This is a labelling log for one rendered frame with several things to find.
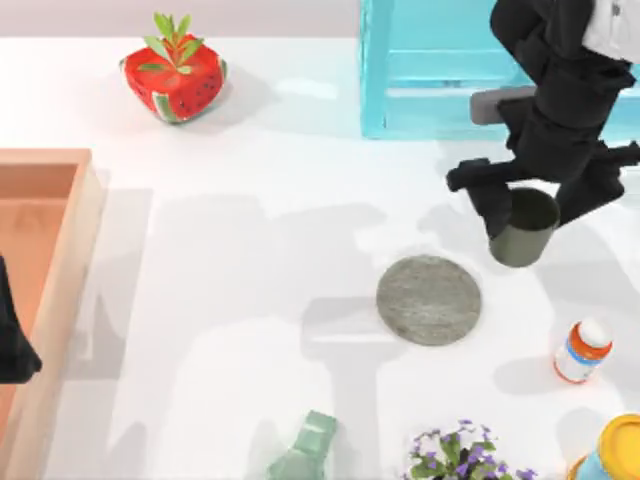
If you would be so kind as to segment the olive green cup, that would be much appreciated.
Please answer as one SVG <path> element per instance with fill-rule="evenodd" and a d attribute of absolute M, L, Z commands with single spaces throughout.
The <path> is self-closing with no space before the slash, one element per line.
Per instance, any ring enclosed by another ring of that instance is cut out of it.
<path fill-rule="evenodd" d="M 514 188 L 510 195 L 506 225 L 489 240 L 489 249 L 502 265 L 522 268 L 541 257 L 559 225 L 560 210 L 553 197 L 535 188 Z"/>

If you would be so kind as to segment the pale grey rounded box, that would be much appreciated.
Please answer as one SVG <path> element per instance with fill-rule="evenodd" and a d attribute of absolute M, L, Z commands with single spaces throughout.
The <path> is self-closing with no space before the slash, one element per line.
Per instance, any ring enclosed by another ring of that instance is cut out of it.
<path fill-rule="evenodd" d="M 470 97 L 470 117 L 475 125 L 502 124 L 504 120 L 498 110 L 502 101 L 517 100 L 533 96 L 535 86 L 503 87 L 478 91 Z"/>

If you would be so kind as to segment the grey round coaster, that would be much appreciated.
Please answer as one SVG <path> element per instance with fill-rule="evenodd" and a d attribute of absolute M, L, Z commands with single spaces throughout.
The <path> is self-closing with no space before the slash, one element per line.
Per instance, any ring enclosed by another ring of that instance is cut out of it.
<path fill-rule="evenodd" d="M 439 256 L 414 255 L 393 263 L 381 276 L 376 307 L 400 338 L 441 347 L 475 328 L 482 296 L 474 277 L 459 264 Z"/>

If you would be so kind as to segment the light blue rack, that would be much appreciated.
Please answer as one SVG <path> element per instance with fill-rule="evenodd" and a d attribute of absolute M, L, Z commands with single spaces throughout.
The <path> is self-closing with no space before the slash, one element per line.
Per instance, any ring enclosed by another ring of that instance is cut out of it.
<path fill-rule="evenodd" d="M 361 129 L 370 138 L 497 139 L 504 124 L 475 125 L 473 93 L 535 86 L 494 36 L 497 0 L 361 0 Z M 601 133 L 640 136 L 640 64 Z"/>

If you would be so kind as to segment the white bottle with orange label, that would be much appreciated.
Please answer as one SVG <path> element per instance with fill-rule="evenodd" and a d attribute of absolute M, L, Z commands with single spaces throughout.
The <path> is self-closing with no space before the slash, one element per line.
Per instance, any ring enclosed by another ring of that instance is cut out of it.
<path fill-rule="evenodd" d="M 576 322 L 553 359 L 556 373 L 572 384 L 583 384 L 609 355 L 611 334 L 593 318 Z"/>

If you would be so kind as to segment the purple flower plant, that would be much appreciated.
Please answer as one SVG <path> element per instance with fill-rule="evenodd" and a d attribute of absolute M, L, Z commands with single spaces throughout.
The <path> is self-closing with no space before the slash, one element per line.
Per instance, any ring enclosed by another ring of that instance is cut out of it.
<path fill-rule="evenodd" d="M 450 430 L 426 430 L 412 440 L 402 480 L 538 480 L 535 470 L 499 459 L 495 441 L 489 427 L 469 419 Z"/>

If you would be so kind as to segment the blue can with yellow lid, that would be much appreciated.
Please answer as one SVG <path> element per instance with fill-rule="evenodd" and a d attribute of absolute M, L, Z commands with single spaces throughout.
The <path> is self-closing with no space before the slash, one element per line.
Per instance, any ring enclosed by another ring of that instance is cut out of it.
<path fill-rule="evenodd" d="M 640 414 L 611 420 L 595 449 L 569 469 L 566 480 L 640 480 Z"/>

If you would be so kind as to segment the green glass bottle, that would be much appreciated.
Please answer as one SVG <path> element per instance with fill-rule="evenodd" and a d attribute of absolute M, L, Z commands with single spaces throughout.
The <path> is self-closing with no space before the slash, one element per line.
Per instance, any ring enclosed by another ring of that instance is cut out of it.
<path fill-rule="evenodd" d="M 310 410 L 293 445 L 268 467 L 265 480 L 326 480 L 325 462 L 337 427 L 335 417 Z"/>

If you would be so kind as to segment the red watermelon plant pot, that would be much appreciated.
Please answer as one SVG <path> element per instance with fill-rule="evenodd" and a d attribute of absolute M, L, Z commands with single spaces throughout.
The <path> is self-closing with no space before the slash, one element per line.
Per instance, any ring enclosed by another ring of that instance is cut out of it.
<path fill-rule="evenodd" d="M 158 33 L 145 36 L 145 47 L 123 58 L 120 69 L 152 113 L 168 124 L 181 124 L 212 107 L 226 83 L 227 63 L 190 33 L 189 15 L 175 21 L 156 12 L 153 19 Z"/>

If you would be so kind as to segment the salmon shallow box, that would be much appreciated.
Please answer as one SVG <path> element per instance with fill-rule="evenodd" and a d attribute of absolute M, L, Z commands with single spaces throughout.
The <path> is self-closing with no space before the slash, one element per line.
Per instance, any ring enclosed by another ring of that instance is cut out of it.
<path fill-rule="evenodd" d="M 40 480 L 105 192 L 87 148 L 0 148 L 0 255 L 43 367 L 0 385 L 0 480 Z"/>

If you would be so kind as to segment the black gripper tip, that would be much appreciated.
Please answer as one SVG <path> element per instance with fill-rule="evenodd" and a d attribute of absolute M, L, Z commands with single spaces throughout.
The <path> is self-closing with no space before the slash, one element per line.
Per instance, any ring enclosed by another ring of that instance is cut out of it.
<path fill-rule="evenodd" d="M 42 360 L 20 325 L 0 255 L 0 384 L 25 384 L 42 369 Z"/>

